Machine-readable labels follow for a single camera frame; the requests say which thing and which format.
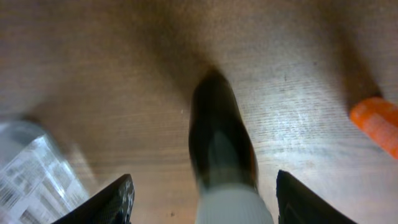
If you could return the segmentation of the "orange tube white cap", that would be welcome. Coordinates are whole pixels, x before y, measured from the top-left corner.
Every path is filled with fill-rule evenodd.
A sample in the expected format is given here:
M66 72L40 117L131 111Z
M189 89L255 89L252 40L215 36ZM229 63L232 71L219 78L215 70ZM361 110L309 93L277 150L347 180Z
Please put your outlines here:
M397 159L397 105L380 97L367 98L350 110L349 118L383 151Z

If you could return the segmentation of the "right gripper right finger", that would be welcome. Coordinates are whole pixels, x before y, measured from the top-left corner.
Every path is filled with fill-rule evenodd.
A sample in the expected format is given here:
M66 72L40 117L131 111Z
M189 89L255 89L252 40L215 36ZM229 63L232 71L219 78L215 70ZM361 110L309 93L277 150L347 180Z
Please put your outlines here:
M276 183L279 224L355 224L291 173L278 171Z

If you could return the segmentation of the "black bottle white cap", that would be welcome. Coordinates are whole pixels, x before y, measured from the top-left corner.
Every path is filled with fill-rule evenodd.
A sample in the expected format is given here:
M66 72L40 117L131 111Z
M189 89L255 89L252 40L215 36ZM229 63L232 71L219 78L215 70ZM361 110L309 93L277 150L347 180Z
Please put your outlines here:
M235 95L217 70L193 92L188 149L200 194L196 223L273 223Z

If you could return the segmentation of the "white lotion bottle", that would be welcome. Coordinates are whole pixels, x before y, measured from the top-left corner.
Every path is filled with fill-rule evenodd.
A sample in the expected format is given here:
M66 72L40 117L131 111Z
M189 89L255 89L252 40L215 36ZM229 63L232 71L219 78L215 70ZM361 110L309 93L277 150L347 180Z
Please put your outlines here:
M89 197L45 129L1 123L1 223L53 223Z

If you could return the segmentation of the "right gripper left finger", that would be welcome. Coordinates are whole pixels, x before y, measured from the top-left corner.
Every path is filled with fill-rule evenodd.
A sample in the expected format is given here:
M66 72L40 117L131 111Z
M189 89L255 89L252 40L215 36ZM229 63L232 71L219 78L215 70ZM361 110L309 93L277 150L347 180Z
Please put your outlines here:
M134 197L132 177L124 174L54 224L130 224Z

